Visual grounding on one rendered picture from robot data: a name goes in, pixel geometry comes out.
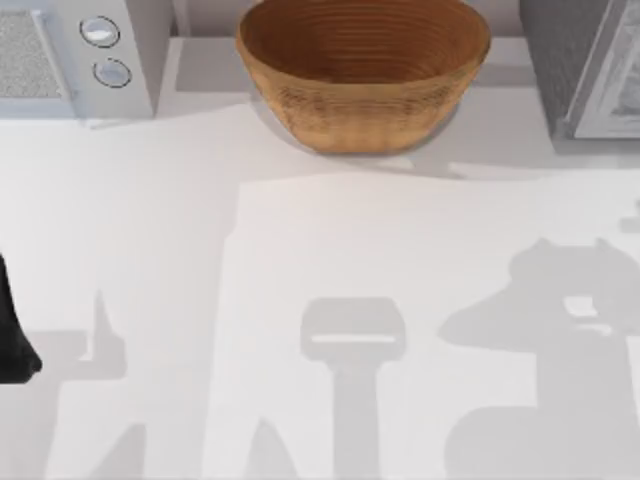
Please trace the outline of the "brown woven basket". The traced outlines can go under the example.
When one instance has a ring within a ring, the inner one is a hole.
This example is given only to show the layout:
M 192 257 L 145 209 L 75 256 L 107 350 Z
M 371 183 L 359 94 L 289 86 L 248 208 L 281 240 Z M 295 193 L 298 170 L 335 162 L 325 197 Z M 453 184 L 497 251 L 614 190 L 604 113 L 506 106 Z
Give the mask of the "brown woven basket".
M 386 154 L 453 112 L 491 46 L 464 0 L 261 0 L 236 48 L 280 124 L 319 153 Z

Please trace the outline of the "round microwave knob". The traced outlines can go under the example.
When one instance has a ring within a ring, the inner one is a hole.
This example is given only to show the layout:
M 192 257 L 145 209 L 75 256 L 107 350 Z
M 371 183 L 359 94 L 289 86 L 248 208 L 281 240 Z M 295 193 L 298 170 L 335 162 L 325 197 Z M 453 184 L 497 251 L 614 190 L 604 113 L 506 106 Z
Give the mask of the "round microwave knob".
M 129 67 L 115 58 L 107 58 L 95 62 L 92 73 L 96 81 L 111 89 L 121 89 L 132 81 L 132 73 Z
M 94 16 L 81 20 L 79 33 L 87 44 L 102 49 L 112 48 L 121 37 L 118 25 L 105 16 Z

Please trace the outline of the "pale microwave oven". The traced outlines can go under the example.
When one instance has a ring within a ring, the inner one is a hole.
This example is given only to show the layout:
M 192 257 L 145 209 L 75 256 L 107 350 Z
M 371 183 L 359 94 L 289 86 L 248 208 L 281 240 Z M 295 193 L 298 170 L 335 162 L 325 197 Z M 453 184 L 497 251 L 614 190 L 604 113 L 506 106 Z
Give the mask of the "pale microwave oven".
M 118 25 L 112 48 L 82 39 L 80 21 L 94 16 Z M 0 0 L 0 119 L 154 117 L 173 23 L 172 0 Z M 107 58 L 131 70 L 126 87 L 95 80 Z

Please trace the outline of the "grey cabinet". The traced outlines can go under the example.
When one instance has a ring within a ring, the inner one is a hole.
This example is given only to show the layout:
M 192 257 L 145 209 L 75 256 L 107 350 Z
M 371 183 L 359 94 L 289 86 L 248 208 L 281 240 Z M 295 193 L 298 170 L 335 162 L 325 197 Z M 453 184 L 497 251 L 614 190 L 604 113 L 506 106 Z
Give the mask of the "grey cabinet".
M 520 21 L 551 137 L 566 116 L 609 0 L 519 0 Z

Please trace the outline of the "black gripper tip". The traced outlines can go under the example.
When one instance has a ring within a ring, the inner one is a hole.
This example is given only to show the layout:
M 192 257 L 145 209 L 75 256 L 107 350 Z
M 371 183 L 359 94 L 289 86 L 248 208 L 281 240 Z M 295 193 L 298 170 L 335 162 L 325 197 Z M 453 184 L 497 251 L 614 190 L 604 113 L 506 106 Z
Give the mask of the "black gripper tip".
M 40 356 L 20 325 L 6 263 L 0 254 L 0 385 L 26 384 L 42 367 Z

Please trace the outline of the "grey cabinet door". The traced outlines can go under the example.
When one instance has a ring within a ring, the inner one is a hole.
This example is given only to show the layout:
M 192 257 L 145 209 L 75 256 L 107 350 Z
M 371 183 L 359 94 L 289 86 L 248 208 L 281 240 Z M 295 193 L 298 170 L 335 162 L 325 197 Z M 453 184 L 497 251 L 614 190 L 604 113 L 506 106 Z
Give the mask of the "grey cabinet door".
M 640 0 L 609 0 L 566 127 L 575 139 L 640 139 Z

